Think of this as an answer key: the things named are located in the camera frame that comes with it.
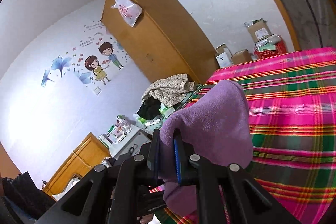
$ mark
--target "green pants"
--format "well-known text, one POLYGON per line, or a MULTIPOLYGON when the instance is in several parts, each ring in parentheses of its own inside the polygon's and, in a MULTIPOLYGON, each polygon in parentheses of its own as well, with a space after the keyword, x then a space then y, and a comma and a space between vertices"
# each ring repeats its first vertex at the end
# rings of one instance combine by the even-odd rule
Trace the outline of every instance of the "green pants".
POLYGON ((118 59, 116 61, 113 61, 113 64, 115 64, 118 68, 121 68, 122 66, 118 59))

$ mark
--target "silver rivet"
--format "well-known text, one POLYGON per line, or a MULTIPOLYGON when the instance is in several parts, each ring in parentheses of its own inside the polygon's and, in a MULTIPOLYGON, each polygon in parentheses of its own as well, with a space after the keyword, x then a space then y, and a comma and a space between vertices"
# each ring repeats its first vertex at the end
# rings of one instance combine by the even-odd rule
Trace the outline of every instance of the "silver rivet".
POLYGON ((237 172, 237 171, 239 171, 239 169, 240 169, 240 167, 239 167, 238 164, 231 164, 231 165, 229 166, 229 168, 230 168, 230 170, 233 171, 233 172, 237 172))
POLYGON ((192 160, 192 161, 198 161, 198 160, 200 160, 200 156, 199 155, 197 155, 197 154, 192 154, 191 156, 190 156, 190 159, 192 160))
POLYGON ((135 161, 142 161, 145 157, 141 154, 137 154, 134 156, 135 161))
POLYGON ((101 172, 101 171, 103 171, 105 169, 105 165, 103 165, 103 164, 98 164, 98 165, 96 165, 95 167, 94 167, 94 170, 96 171, 96 172, 101 172))

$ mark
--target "purple cloth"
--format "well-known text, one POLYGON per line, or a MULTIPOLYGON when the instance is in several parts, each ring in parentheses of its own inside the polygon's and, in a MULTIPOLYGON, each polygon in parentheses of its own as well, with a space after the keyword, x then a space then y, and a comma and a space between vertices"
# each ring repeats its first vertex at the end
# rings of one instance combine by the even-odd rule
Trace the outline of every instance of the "purple cloth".
POLYGON ((191 107, 173 113, 160 131, 160 177, 164 179, 164 200, 176 214, 186 216, 197 208, 195 186, 176 183, 173 132, 181 131, 184 142, 212 163, 246 168, 253 155, 245 94, 236 82, 222 80, 191 107))

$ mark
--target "blue shirt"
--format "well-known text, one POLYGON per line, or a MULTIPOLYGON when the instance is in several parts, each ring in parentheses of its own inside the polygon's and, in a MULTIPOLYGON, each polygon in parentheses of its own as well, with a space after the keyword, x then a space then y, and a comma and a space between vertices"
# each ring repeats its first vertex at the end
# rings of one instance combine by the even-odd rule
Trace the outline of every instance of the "blue shirt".
POLYGON ((117 57, 116 57, 115 54, 110 54, 110 55, 109 55, 109 59, 110 59, 112 62, 117 61, 117 57))

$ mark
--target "plaid bedsheet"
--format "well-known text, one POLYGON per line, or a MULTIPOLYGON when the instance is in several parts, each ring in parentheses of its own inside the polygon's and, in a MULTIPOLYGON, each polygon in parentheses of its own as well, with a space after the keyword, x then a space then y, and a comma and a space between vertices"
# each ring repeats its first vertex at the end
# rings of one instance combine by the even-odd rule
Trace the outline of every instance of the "plaid bedsheet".
MULTIPOLYGON (((219 69, 187 107, 223 79, 238 82, 248 100, 254 152, 247 171, 302 224, 318 223, 336 196, 336 50, 219 69)), ((158 219, 192 223, 174 214, 158 219)))

